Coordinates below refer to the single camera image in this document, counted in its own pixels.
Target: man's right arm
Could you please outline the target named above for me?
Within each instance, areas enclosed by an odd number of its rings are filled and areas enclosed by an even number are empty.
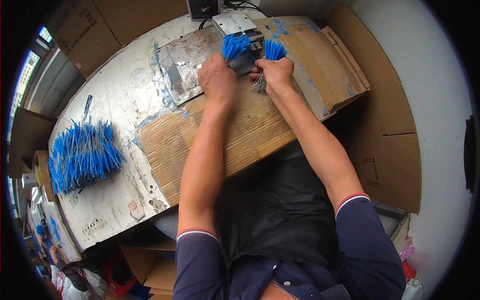
[[[293,63],[257,60],[266,91],[295,133],[310,166],[324,184],[336,215],[344,280],[354,299],[400,299],[402,264],[393,243],[363,193],[350,159],[336,137],[315,117],[291,85]],[[253,70],[255,79],[258,68]]]
[[[266,91],[295,133],[310,166],[324,184],[335,211],[348,196],[363,193],[357,173],[342,144],[315,117],[302,97],[293,89],[293,62],[257,60],[264,69]]]

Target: man's left arm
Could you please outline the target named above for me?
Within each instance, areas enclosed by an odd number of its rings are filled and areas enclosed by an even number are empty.
[[[219,52],[198,71],[207,103],[183,168],[173,299],[220,299],[226,268],[214,228],[214,203],[224,177],[223,137],[237,76]]]

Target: pile of blue brushes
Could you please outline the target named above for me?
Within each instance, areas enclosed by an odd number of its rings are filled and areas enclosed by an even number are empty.
[[[239,36],[224,36],[222,53],[225,62],[230,64],[234,59],[240,56],[240,54],[245,52],[251,43],[252,41],[246,34],[241,34]]]
[[[277,43],[272,39],[265,40],[265,58],[267,60],[279,60],[287,54],[282,43]],[[265,93],[267,81],[265,80],[264,71],[262,70],[253,83],[251,90],[255,89],[257,92]]]
[[[125,160],[113,142],[111,123],[72,122],[72,128],[58,134],[48,158],[55,195],[94,185]]]

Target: man's left hand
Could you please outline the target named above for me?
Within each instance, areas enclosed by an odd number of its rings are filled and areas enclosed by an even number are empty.
[[[228,67],[220,52],[215,52],[198,70],[198,83],[207,95],[208,102],[227,111],[237,93],[237,75]]]

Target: red stool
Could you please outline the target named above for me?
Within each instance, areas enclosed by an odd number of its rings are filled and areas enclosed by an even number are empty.
[[[125,295],[138,282],[120,253],[102,266],[102,273],[108,283],[108,294],[116,298]]]

